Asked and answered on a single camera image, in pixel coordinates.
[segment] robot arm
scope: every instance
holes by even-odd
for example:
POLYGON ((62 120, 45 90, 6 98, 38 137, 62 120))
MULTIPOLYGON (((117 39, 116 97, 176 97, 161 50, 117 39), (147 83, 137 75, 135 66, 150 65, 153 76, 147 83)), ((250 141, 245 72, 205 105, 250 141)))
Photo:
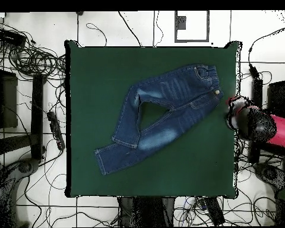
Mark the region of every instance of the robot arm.
POLYGON ((245 140, 270 143, 285 148, 285 118, 265 113, 244 97, 229 100, 227 124, 245 140))

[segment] cable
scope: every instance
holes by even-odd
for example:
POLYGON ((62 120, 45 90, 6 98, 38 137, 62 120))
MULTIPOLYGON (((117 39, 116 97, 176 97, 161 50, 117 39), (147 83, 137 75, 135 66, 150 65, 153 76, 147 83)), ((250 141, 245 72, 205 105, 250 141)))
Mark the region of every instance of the cable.
MULTIPOLYGON (((242 192, 240 189, 239 189, 239 191, 240 191, 241 193, 243 193, 243 194, 248 198, 248 200, 249 200, 249 205, 252 206, 252 201, 251 201, 251 199, 250 199, 244 192, 242 192)), ((240 217, 239 215, 237 215, 233 210, 232 210, 231 212, 233 212, 236 216, 238 216, 240 219, 242 219, 242 220, 243 220, 243 223, 248 224, 249 226, 251 226, 250 224, 252 223, 252 221, 253 221, 253 219, 254 219, 254 216, 252 215, 252 213, 251 213, 251 215, 252 215, 251 220, 250 220, 249 222, 247 222, 247 221, 245 221, 242 217, 240 217)))
MULTIPOLYGON (((28 191, 27 190, 27 187, 29 186, 29 181, 28 181, 28 183, 27 183, 27 186, 26 186, 26 189, 24 190, 24 195, 26 196, 26 198, 27 198, 27 195, 26 195, 26 192, 28 191)), ((40 209, 40 214, 39 214, 39 216, 38 216, 38 218, 35 220, 35 222, 34 222, 34 225, 37 223, 37 221, 38 221, 38 219, 40 218, 40 216, 41 216, 41 213, 42 213, 42 209, 41 209, 41 207, 39 206, 39 205, 36 205, 36 206, 38 206, 39 207, 39 209, 40 209)))
POLYGON ((159 27, 159 25, 157 24, 157 20, 159 19, 159 11, 158 11, 158 13, 157 13, 157 17, 156 17, 156 26, 157 26, 157 28, 158 29, 160 29, 160 31, 161 31, 161 39, 160 39, 160 41, 159 42, 157 42, 156 43, 156 45, 155 45, 155 47, 159 44, 159 43, 161 43, 162 42, 162 40, 163 40, 163 37, 164 37, 164 33, 163 33, 163 31, 161 30, 161 28, 159 27))
POLYGON ((121 12, 118 11, 118 14, 121 16, 121 18, 123 19, 123 21, 125 22, 127 28, 129 29, 129 31, 134 35, 134 37, 136 38, 138 44, 141 46, 140 41, 138 40, 138 37, 134 34, 134 32, 132 31, 132 29, 129 27, 129 25, 126 23, 126 20, 124 19, 124 17, 122 16, 121 12))
POLYGON ((40 207, 39 205, 37 205, 35 202, 33 202, 32 200, 30 200, 30 199, 28 198, 26 192, 27 192, 27 187, 29 186, 29 183, 30 183, 30 176, 28 176, 28 182, 27 182, 26 188, 24 189, 24 195, 26 196, 26 199, 27 199, 31 204, 37 206, 37 207, 39 208, 39 210, 40 210, 40 213, 39 213, 38 218, 35 220, 34 224, 33 224, 32 227, 31 227, 31 228, 34 228, 36 222, 38 221, 38 219, 39 219, 40 216, 41 216, 42 209, 41 209, 41 207, 40 207))
MULTIPOLYGON (((269 82, 267 82, 267 83, 265 83, 265 84, 263 84, 263 85, 268 85, 268 84, 271 82, 271 80, 273 80, 273 74, 272 74, 270 71, 261 71, 261 72, 259 72, 259 74, 262 75, 261 80, 263 79, 263 73, 265 73, 265 72, 267 72, 267 73, 270 74, 270 80, 269 80, 269 82)), ((251 74, 243 74, 242 72, 240 73, 240 79, 241 79, 241 80, 244 80, 244 79, 246 79, 246 78, 249 78, 250 76, 251 76, 251 74)))
POLYGON ((45 171, 45 178, 46 178, 47 182, 49 183, 50 187, 53 187, 53 188, 55 188, 55 189, 65 189, 65 188, 56 188, 56 187, 54 187, 54 186, 52 185, 53 183, 50 183, 48 177, 46 176, 47 172, 45 171))
MULTIPOLYGON (((58 157, 61 156, 61 154, 62 154, 62 152, 60 152, 60 153, 58 154, 58 156, 56 156, 54 159, 51 159, 51 160, 49 160, 49 161, 47 161, 47 162, 45 162, 45 163, 43 163, 43 164, 40 164, 39 167, 40 167, 40 166, 43 166, 43 165, 46 164, 46 163, 49 163, 49 162, 51 162, 51 161, 57 159, 58 157)), ((41 180, 41 178, 39 178, 39 179, 37 180, 37 182, 35 182, 35 183, 27 190, 27 192, 28 192, 32 187, 34 187, 35 184, 38 183, 38 182, 41 180)), ((18 197, 17 200, 16 200, 16 202, 17 202, 22 196, 24 196, 24 194, 22 194, 20 197, 18 197)))
POLYGON ((25 154, 27 154, 28 152, 30 152, 31 150, 26 151, 24 154, 22 154, 18 160, 20 160, 22 158, 22 156, 24 156, 25 154))
MULTIPOLYGON (((51 49, 45 47, 37 48, 34 46, 36 42, 33 41, 32 36, 28 32, 18 31, 15 28, 12 29, 13 32, 18 34, 21 33, 21 35, 26 37, 26 44, 24 45, 24 47, 15 47, 7 45, 7 49, 9 50, 8 59, 12 66, 9 67, 8 69, 12 71, 17 70, 20 76, 25 80, 29 79, 24 78, 21 74, 30 77, 32 77, 34 74, 43 74, 44 76, 46 76, 48 79, 51 80, 57 80, 57 79, 50 77, 54 77, 60 74, 62 74, 62 76, 64 75, 65 55, 58 57, 57 54, 51 49)), ((5 51, 3 50, 2 52, 4 55, 0 64, 2 62, 4 63, 5 59, 5 51)))
MULTIPOLYGON (((56 188, 56 187, 54 187, 53 186, 53 183, 54 183, 54 181, 56 180, 56 178, 58 178, 59 176, 61 176, 61 175, 65 175, 66 176, 66 174, 58 174, 54 179, 53 179, 53 182, 52 183, 50 183, 50 190, 52 189, 52 187, 53 188, 55 188, 55 189, 58 189, 58 188, 56 188)), ((48 218, 47 219, 49 219, 49 221, 47 221, 47 223, 48 223, 48 225, 49 225, 49 227, 50 227, 50 213, 49 213, 49 216, 48 216, 48 218)))
MULTIPOLYGON (((99 219, 90 217, 88 214, 83 213, 82 211, 79 211, 77 214, 83 214, 83 215, 85 215, 86 217, 88 217, 88 218, 90 218, 90 219, 92 219, 92 220, 98 221, 99 223, 101 223, 101 224, 104 225, 104 226, 113 227, 113 226, 110 226, 109 222, 107 222, 107 221, 101 221, 101 220, 99 220, 99 219)), ((71 218, 71 217, 76 216, 77 214, 75 213, 75 214, 70 215, 70 216, 68 216, 68 217, 60 217, 60 218, 57 218, 57 219, 53 222, 53 224, 50 226, 50 228, 53 228, 54 224, 55 224, 58 220, 69 219, 69 218, 71 218)))
POLYGON ((253 208, 254 208, 254 216, 255 216, 255 220, 256 220, 256 222, 258 223, 258 225, 259 226, 262 226, 261 225, 261 223, 258 221, 258 217, 257 217, 257 209, 256 209, 256 206, 255 206, 255 204, 259 201, 259 200, 261 200, 261 199, 267 199, 267 200, 270 200, 271 202, 273 202, 274 204, 276 204, 276 202, 275 201, 273 201, 271 198, 269 198, 269 197, 260 197, 260 198, 257 198, 255 201, 254 201, 254 203, 253 203, 253 208))
POLYGON ((104 44, 104 46, 107 46, 107 37, 106 37, 106 35, 103 33, 103 31, 101 31, 95 24, 92 24, 92 23, 87 23, 85 26, 86 26, 87 28, 91 29, 91 30, 98 30, 98 31, 100 31, 100 32, 103 34, 104 39, 106 39, 106 43, 104 44), (95 28, 88 27, 88 24, 91 24, 91 25, 94 26, 95 28))
POLYGON ((262 37, 260 37, 259 39, 256 39, 256 40, 252 43, 251 47, 249 48, 249 53, 248 53, 248 63, 249 63, 249 66, 252 66, 251 63, 250 63, 250 53, 251 53, 251 51, 252 51, 252 47, 254 46, 254 43, 257 42, 257 41, 259 41, 260 39, 263 39, 263 38, 265 38, 265 37, 268 37, 268 36, 270 36, 270 35, 274 35, 275 33, 279 33, 279 32, 282 32, 282 31, 285 31, 285 27, 284 27, 284 28, 281 28, 281 29, 278 29, 278 30, 276 30, 276 31, 274 31, 274 32, 272 32, 272 33, 270 33, 270 34, 268 34, 268 35, 262 36, 262 37))

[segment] power adapter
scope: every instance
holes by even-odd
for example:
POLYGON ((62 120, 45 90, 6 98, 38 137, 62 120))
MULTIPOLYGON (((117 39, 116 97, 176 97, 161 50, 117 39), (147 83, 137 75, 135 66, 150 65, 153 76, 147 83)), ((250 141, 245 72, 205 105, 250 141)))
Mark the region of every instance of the power adapter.
POLYGON ((0 42, 23 48, 26 45, 26 37, 18 33, 0 29, 0 42))
POLYGON ((253 79, 259 79, 259 73, 258 70, 255 68, 255 66, 249 64, 249 72, 253 79))

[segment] black cable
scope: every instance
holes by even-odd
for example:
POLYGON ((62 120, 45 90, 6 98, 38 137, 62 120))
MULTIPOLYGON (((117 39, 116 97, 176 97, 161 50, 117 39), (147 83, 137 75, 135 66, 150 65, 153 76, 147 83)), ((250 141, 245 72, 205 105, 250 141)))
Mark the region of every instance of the black cable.
POLYGON ((203 220, 199 215, 197 215, 197 217, 198 217, 207 227, 209 227, 209 225, 207 224, 207 222, 205 222, 205 220, 203 220))
POLYGON ((276 204, 276 202, 275 202, 274 200, 272 200, 271 198, 269 198, 269 197, 259 197, 259 198, 257 198, 257 199, 254 201, 254 203, 253 203, 254 216, 255 216, 255 220, 256 220, 256 222, 258 223, 259 226, 262 226, 262 225, 261 225, 261 223, 258 221, 257 209, 256 209, 255 204, 256 204, 259 200, 261 200, 261 199, 267 199, 267 200, 270 200, 271 202, 273 202, 274 204, 276 204))
POLYGON ((45 214, 46 214, 46 218, 45 218, 45 220, 40 224, 40 225, 38 225, 36 228, 39 228, 40 226, 42 226, 44 223, 45 223, 45 221, 47 221, 48 220, 48 218, 49 218, 49 215, 47 215, 47 211, 48 211, 48 209, 46 210, 46 212, 45 212, 45 214))
MULTIPOLYGON (((27 195, 26 195, 27 187, 26 187, 26 189, 24 190, 24 195, 26 196, 26 198, 27 198, 27 195)), ((36 206, 38 206, 38 207, 40 208, 40 214, 39 214, 38 218, 35 220, 34 225, 36 224, 36 222, 38 221, 38 219, 40 218, 41 213, 42 213, 41 207, 40 207, 39 205, 36 205, 36 206)))
POLYGON ((126 20, 124 19, 124 17, 122 16, 121 12, 118 11, 118 14, 121 16, 121 18, 123 19, 124 23, 126 24, 127 28, 129 29, 129 31, 134 35, 134 37, 136 38, 138 44, 141 46, 140 41, 138 40, 138 37, 134 34, 134 32, 132 31, 132 29, 129 27, 129 25, 126 23, 126 20))
POLYGON ((27 105, 27 103, 26 103, 26 102, 19 103, 19 104, 17 104, 16 106, 20 106, 20 105, 23 105, 23 104, 25 104, 25 105, 26 105, 26 107, 27 107, 27 109, 28 109, 28 110, 31 110, 31 109, 29 108, 29 106, 27 105))
POLYGON ((58 95, 58 97, 57 97, 57 100, 59 101, 59 103, 61 104, 61 106, 63 106, 64 108, 67 108, 66 106, 64 106, 64 105, 62 104, 61 99, 60 99, 61 94, 62 94, 63 92, 65 92, 65 90, 62 90, 62 91, 59 93, 59 95, 58 95))
POLYGON ((65 189, 65 188, 56 188, 56 187, 54 187, 54 186, 52 185, 53 183, 50 183, 48 177, 46 176, 47 172, 45 171, 45 178, 46 178, 47 182, 49 183, 50 187, 53 187, 54 189, 65 189))
POLYGON ((106 35, 104 34, 103 31, 101 31, 95 24, 92 24, 92 23, 87 23, 85 26, 87 28, 91 29, 91 30, 98 30, 98 31, 100 31, 103 34, 104 39, 106 40, 106 43, 104 44, 104 46, 107 46, 107 37, 106 37, 106 35), (88 24, 91 24, 92 26, 95 26, 95 28, 88 27, 88 24))
POLYGON ((160 41, 159 42, 157 42, 156 43, 156 45, 155 45, 155 47, 159 44, 159 43, 161 43, 162 42, 162 40, 163 40, 163 37, 164 37, 164 33, 163 33, 163 31, 161 30, 161 28, 159 27, 159 25, 157 24, 157 20, 159 19, 159 11, 158 11, 158 13, 157 13, 157 17, 156 17, 156 26, 157 26, 157 28, 158 29, 160 29, 160 31, 161 31, 161 39, 160 39, 160 41))
MULTIPOLYGON (((58 175, 53 179, 52 183, 50 183, 50 190, 52 189, 52 187, 55 188, 55 189, 57 189, 56 187, 53 186, 53 183, 54 183, 54 181, 56 180, 56 178, 58 178, 58 177, 61 176, 61 175, 65 175, 65 176, 66 176, 66 174, 58 174, 58 175)), ((48 216, 47 219, 49 219, 49 221, 47 221, 47 223, 48 223, 48 225, 49 225, 49 227, 50 227, 50 213, 49 213, 49 216, 48 216)))
MULTIPOLYGON (((60 152, 60 153, 58 154, 58 156, 56 156, 54 159, 51 159, 51 160, 49 160, 49 161, 47 161, 47 162, 45 162, 45 163, 43 163, 43 164, 40 164, 39 167, 40 167, 40 166, 43 166, 43 165, 46 164, 46 163, 49 163, 49 162, 51 162, 51 161, 57 159, 58 157, 61 156, 61 154, 62 154, 62 152, 60 152)), ((31 189, 32 187, 34 187, 35 184, 38 183, 38 182, 41 180, 41 178, 39 178, 39 179, 37 180, 37 182, 35 182, 35 183, 30 187, 30 189, 31 189)), ((22 194, 20 197, 18 197, 17 200, 16 200, 16 202, 17 202, 22 196, 24 196, 24 194, 22 194)))
POLYGON ((30 152, 31 150, 26 151, 24 154, 22 154, 18 160, 20 160, 22 158, 22 156, 24 156, 25 154, 27 154, 28 152, 30 152))
POLYGON ((62 153, 63 153, 63 151, 61 151, 61 152, 58 154, 58 156, 56 156, 56 157, 50 159, 49 161, 46 161, 46 162, 40 164, 39 167, 41 167, 41 166, 45 165, 46 163, 49 163, 49 162, 51 162, 51 161, 53 161, 53 160, 56 160, 58 157, 60 157, 60 156, 62 155, 62 153))
POLYGON ((285 31, 285 27, 284 27, 284 28, 281 28, 281 29, 278 29, 278 30, 276 30, 276 31, 274 31, 274 32, 272 32, 272 33, 270 33, 270 34, 268 34, 268 35, 262 36, 262 37, 256 39, 256 40, 252 43, 251 47, 249 48, 249 53, 248 53, 248 63, 249 63, 249 66, 252 66, 251 63, 250 63, 250 53, 251 53, 251 51, 252 51, 252 47, 254 46, 254 43, 257 42, 257 41, 259 41, 260 39, 263 39, 263 38, 265 38, 265 37, 268 37, 268 36, 270 36, 270 35, 274 35, 274 34, 276 34, 276 33, 282 32, 282 31, 285 31))
MULTIPOLYGON (((269 82, 267 82, 263 85, 268 85, 273 80, 273 74, 270 71, 261 71, 261 72, 259 72, 259 74, 261 74, 261 80, 263 79, 263 73, 265 73, 265 72, 270 74, 270 80, 269 80, 269 82)), ((242 72, 240 73, 240 79, 241 80, 247 79, 250 76, 251 76, 251 74, 243 74, 242 72)))
MULTIPOLYGON (((30 103, 31 103, 33 106, 35 106, 36 108, 42 110, 43 113, 45 113, 46 115, 48 115, 47 111, 44 111, 41 107, 38 107, 37 105, 33 104, 32 102, 30 102, 30 103)), ((55 105, 53 105, 52 108, 49 110, 49 112, 50 112, 50 111, 53 109, 53 107, 55 107, 58 103, 59 103, 59 102, 56 102, 55 105)))
POLYGON ((79 43, 79 15, 77 15, 77 42, 79 43))
POLYGON ((34 224, 33 224, 32 227, 31 227, 31 228, 34 228, 36 222, 38 221, 38 219, 39 219, 40 216, 41 216, 42 209, 41 209, 41 207, 40 207, 39 205, 37 205, 35 202, 33 202, 32 200, 30 200, 30 199, 28 198, 26 192, 27 192, 27 187, 29 186, 29 183, 30 183, 30 176, 28 176, 28 182, 27 182, 26 188, 24 189, 24 195, 26 196, 26 199, 27 199, 31 204, 37 206, 37 207, 39 208, 39 210, 40 210, 40 213, 39 213, 38 218, 35 220, 34 224))
MULTIPOLYGON (((101 223, 101 224, 104 225, 104 226, 113 227, 113 226, 110 226, 109 222, 107 222, 107 221, 101 221, 101 220, 99 220, 99 219, 90 217, 88 214, 83 213, 82 211, 79 211, 77 214, 83 214, 83 215, 85 215, 86 217, 88 217, 89 219, 98 221, 99 223, 101 223)), ((70 216, 68 216, 68 217, 60 217, 60 218, 57 218, 57 219, 53 222, 53 224, 50 226, 50 228, 53 228, 54 224, 55 224, 58 220, 69 219, 69 218, 71 218, 71 217, 73 217, 73 216, 76 216, 76 213, 73 214, 73 215, 70 215, 70 216)))
POLYGON ((240 219, 242 219, 245 224, 250 225, 250 223, 247 223, 247 221, 245 221, 241 216, 237 215, 234 211, 231 211, 231 212, 233 212, 234 215, 236 215, 236 216, 238 216, 240 219))
MULTIPOLYGON (((24 47, 15 47, 15 46, 9 46, 9 54, 8 59, 12 65, 12 67, 9 67, 8 69, 11 70, 17 70, 22 78, 24 78, 21 74, 24 74, 26 76, 32 77, 34 74, 43 74, 48 79, 51 80, 57 80, 56 78, 50 78, 55 77, 56 75, 64 74, 65 71, 65 55, 62 55, 60 57, 57 56, 57 54, 48 48, 45 47, 35 47, 34 43, 32 42, 33 39, 29 39, 26 35, 27 32, 18 31, 15 28, 12 28, 13 32, 15 33, 21 33, 21 35, 26 37, 26 44, 24 47)), ((4 63, 5 58, 5 51, 2 51, 4 53, 2 62, 4 63)))

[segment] black metal frame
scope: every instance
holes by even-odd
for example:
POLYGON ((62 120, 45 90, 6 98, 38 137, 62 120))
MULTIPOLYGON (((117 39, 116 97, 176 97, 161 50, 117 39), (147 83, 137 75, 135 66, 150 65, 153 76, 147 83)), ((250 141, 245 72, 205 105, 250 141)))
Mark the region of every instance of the black metal frame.
POLYGON ((178 39, 178 30, 186 29, 186 16, 178 16, 178 11, 174 11, 175 15, 175 31, 174 31, 174 42, 175 43, 189 43, 189 42, 209 42, 210 32, 210 11, 207 12, 207 34, 206 39, 178 39))
MULTIPOLYGON (((3 82, 2 70, 0 70, 0 86, 3 82)), ((31 107, 31 133, 0 139, 0 154, 18 150, 31 145, 31 157, 41 160, 43 148, 43 85, 46 78, 42 74, 34 75, 31 107)))

